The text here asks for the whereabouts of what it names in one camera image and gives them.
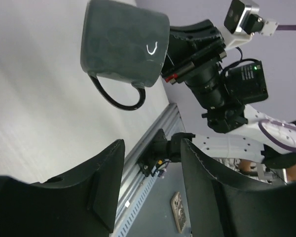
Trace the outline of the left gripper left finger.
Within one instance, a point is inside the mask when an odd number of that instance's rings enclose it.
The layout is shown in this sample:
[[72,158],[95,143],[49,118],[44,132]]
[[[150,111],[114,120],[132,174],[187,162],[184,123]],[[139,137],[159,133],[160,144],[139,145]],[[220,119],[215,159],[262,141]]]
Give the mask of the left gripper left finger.
[[0,176],[0,237],[108,237],[114,231],[125,143],[48,179]]

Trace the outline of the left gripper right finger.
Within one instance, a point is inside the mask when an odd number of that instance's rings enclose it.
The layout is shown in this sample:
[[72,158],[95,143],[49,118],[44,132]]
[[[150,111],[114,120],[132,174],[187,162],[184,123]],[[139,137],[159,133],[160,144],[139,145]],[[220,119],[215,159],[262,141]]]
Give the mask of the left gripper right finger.
[[187,139],[181,162],[195,237],[296,237],[296,181],[271,185],[244,176]]

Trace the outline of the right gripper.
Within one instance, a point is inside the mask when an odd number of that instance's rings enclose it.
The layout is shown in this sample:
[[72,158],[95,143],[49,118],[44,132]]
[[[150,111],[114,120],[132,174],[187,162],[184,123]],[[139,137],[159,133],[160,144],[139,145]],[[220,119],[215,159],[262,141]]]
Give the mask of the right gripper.
[[189,26],[171,26],[169,44],[161,77],[181,83],[200,69],[225,57],[221,32],[210,20]]

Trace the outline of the dark green mug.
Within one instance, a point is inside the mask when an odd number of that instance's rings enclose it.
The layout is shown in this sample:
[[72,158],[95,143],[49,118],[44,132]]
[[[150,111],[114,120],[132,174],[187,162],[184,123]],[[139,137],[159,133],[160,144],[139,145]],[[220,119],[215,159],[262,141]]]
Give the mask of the dark green mug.
[[[166,14],[115,0],[90,0],[84,15],[80,65],[99,93],[124,111],[139,109],[147,87],[158,80],[170,37]],[[132,85],[139,94],[134,105],[115,101],[99,77]]]

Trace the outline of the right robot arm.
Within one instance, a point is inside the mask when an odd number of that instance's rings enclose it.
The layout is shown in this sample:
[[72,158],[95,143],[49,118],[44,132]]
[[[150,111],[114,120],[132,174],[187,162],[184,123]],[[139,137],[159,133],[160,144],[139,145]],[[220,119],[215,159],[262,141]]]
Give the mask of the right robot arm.
[[287,123],[252,107],[268,98],[262,62],[241,58],[227,67],[226,52],[251,40],[256,33],[271,36],[278,24],[251,15],[233,29],[217,28],[210,20],[170,27],[162,78],[185,84],[206,110],[202,115],[216,133],[242,135],[262,144],[256,162],[281,169],[296,165],[296,120]]

